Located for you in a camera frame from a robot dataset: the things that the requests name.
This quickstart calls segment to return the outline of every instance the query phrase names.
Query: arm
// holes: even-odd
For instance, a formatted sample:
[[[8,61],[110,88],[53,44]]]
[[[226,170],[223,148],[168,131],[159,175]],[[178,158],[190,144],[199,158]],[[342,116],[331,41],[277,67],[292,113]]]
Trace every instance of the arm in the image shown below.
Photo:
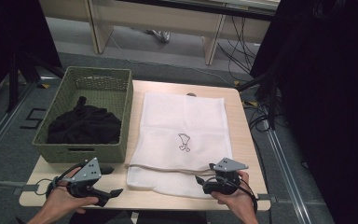
[[[238,171],[238,174],[243,181],[249,183],[249,175],[247,173]],[[244,183],[241,183],[241,187],[243,187],[244,189],[248,189],[248,187]],[[212,192],[211,195],[217,200],[219,204],[225,204],[231,210],[231,212],[233,212],[234,215],[241,220],[242,223],[257,223],[252,199],[246,193],[237,189],[237,191],[235,191],[231,195],[224,195],[220,192],[215,191]]]
[[[74,175],[79,169],[75,169],[68,176]],[[98,198],[75,198],[66,190],[66,187],[57,187],[54,189],[48,199],[43,204],[42,209],[28,222],[28,224],[48,224],[58,221],[72,211],[77,211],[80,214],[86,212],[82,206],[96,204]]]

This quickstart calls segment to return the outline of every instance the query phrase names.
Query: desk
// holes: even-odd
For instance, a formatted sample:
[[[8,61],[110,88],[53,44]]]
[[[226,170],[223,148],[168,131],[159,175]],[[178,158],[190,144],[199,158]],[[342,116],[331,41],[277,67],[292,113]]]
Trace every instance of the desk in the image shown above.
[[[206,64],[212,64],[219,38],[238,40],[231,18],[225,15],[114,0],[39,0],[39,2],[46,17],[88,22],[96,53],[103,53],[114,25],[202,36]],[[280,1],[188,0],[181,2],[234,7],[243,9],[243,12],[250,8],[274,12]],[[241,18],[236,17],[234,21],[239,29]],[[269,21],[246,19],[244,41],[260,44],[268,28]]]
[[[115,168],[115,171],[111,175],[104,175],[95,184],[96,189],[103,191],[110,191],[112,189],[124,189],[124,191],[119,197],[109,200],[104,208],[200,211],[227,210],[225,205],[217,204],[216,200],[174,197],[158,194],[153,191],[132,190],[127,186],[127,168],[138,140],[144,96],[145,92],[148,91],[169,92],[176,94],[188,94],[192,92],[199,97],[225,98],[233,158],[236,161],[249,165],[250,168],[246,172],[250,175],[250,185],[254,193],[267,194],[258,158],[255,154],[252,136],[248,129],[241,99],[237,91],[228,88],[137,80],[133,81],[133,89],[134,93],[126,160],[121,164],[109,164]],[[27,184],[35,184],[42,178],[52,179],[54,176],[62,174],[72,165],[73,164],[47,163],[42,157],[40,157]],[[48,181],[44,181],[42,183],[46,186]],[[37,196],[33,192],[23,192],[20,197],[20,204],[23,206],[42,206],[45,199],[45,196]],[[259,201],[258,206],[259,210],[268,210],[270,203],[269,201]]]

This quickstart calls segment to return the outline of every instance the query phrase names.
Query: green plastic basket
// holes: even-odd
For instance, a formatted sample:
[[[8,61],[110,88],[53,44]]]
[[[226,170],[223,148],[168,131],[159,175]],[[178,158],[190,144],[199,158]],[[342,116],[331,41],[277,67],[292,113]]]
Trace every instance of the green plastic basket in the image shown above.
[[[50,163],[90,160],[122,163],[126,158],[132,106],[132,76],[129,69],[68,67],[62,83],[42,121],[33,145]],[[121,132],[116,144],[47,144],[48,126],[59,115],[71,111],[80,96],[86,105],[106,108],[121,120]]]

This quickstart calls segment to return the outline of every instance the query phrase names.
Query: printed logo on bag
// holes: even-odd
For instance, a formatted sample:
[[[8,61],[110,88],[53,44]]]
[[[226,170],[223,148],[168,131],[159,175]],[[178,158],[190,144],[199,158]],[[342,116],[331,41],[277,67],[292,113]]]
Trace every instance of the printed logo on bag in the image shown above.
[[[179,133],[179,137],[182,139],[182,145],[179,146],[181,150],[190,151],[190,148],[188,147],[187,143],[190,140],[190,137],[185,133]]]

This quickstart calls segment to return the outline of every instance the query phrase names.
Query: black fabric backdrop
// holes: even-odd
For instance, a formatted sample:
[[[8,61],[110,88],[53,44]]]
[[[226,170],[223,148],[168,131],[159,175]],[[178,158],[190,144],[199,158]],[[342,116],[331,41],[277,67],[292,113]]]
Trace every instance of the black fabric backdrop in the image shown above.
[[[48,24],[37,0],[0,0],[0,82],[8,73],[9,59],[17,51],[17,66],[27,77],[35,75],[37,65],[23,52],[38,56],[46,63],[61,66]]]
[[[301,7],[281,4],[288,15]],[[271,24],[253,76],[269,67],[291,28]],[[292,53],[277,77],[286,117],[335,222],[358,223],[358,2],[346,1],[333,19],[314,19]]]

